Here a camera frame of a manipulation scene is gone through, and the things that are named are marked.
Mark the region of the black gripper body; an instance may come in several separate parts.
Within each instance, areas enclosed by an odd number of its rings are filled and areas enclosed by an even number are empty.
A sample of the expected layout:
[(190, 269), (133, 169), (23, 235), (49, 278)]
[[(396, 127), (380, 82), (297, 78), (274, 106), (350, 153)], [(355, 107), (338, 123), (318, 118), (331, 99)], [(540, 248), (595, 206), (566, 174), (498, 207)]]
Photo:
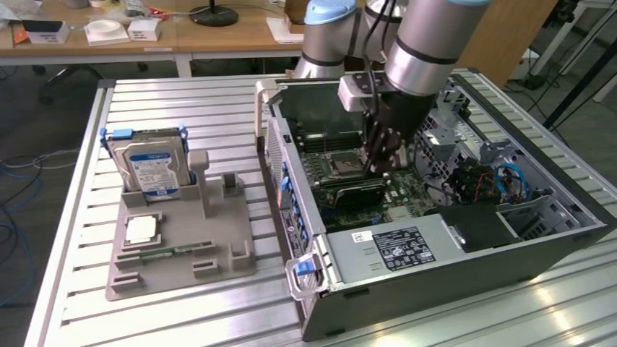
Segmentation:
[(426, 116), (434, 107), (434, 94), (407, 95), (402, 92), (386, 92), (378, 95), (378, 112), (363, 112), (363, 138), (372, 132), (374, 123), (386, 131), (391, 129), (404, 141), (410, 141)]

